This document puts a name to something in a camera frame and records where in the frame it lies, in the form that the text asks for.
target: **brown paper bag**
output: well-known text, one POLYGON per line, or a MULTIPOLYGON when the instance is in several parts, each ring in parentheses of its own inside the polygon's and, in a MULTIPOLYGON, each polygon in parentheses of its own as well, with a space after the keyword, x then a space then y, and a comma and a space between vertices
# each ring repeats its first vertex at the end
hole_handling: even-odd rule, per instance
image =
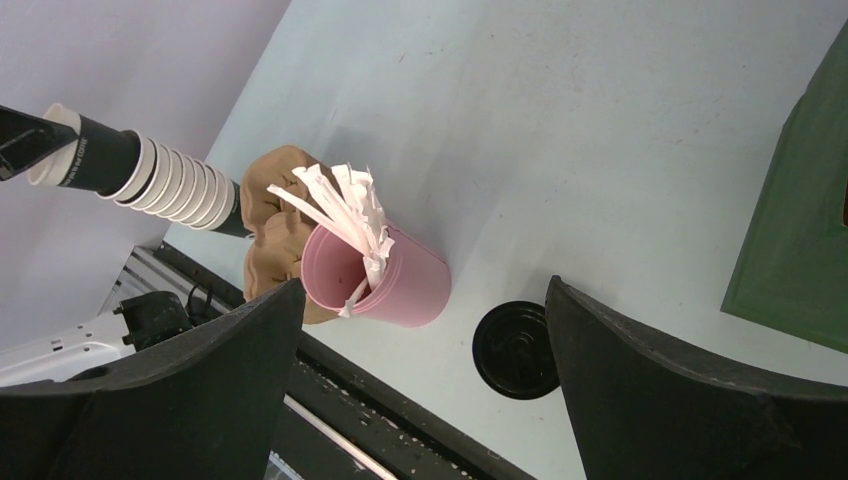
MULTIPOLYGON (((291 171, 318 163, 294 146, 280 147, 257 159, 241 181, 241 215, 244 226, 256 234, 244 261, 244 299, 262 295, 271 288, 300 277, 300 258, 315 223, 306 215, 267 191, 269 185, 282 187, 318 208, 300 180, 291 171)), ((330 170, 322 171, 335 181, 330 170)), ((316 324, 338 317, 306 298, 303 323, 316 324)))

